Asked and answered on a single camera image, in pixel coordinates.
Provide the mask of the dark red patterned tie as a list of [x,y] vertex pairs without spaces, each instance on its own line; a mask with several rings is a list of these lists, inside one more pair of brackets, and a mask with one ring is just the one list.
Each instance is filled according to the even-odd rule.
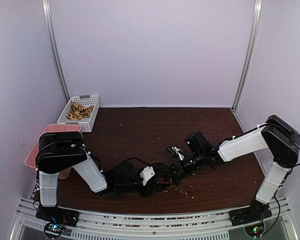
[[179,186],[181,178],[163,178],[159,177],[155,180],[154,192],[167,192],[169,189]]

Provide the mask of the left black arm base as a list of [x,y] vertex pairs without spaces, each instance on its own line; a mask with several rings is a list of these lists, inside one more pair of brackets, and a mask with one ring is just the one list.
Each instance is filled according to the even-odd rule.
[[41,204],[38,206],[35,217],[50,223],[66,226],[76,227],[80,213],[76,210],[70,210],[54,207],[44,207]]

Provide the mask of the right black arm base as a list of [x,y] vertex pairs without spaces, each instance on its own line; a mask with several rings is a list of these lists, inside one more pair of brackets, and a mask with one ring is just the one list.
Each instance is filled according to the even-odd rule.
[[232,226],[239,226],[269,218],[272,216],[272,211],[269,203],[264,204],[254,198],[249,206],[231,210],[228,214]]

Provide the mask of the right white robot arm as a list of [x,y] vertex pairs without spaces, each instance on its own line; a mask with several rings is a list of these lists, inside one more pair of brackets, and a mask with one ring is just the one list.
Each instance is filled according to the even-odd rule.
[[174,184],[204,165],[220,166],[251,153],[270,150],[273,162],[255,194],[256,202],[246,210],[251,221],[258,220],[266,212],[265,205],[284,185],[292,169],[299,165],[300,134],[277,115],[271,115],[264,123],[241,135],[225,138],[217,145],[212,145],[200,131],[189,134],[184,141],[192,152],[190,156],[176,146],[166,149],[173,156],[173,162],[165,175]]

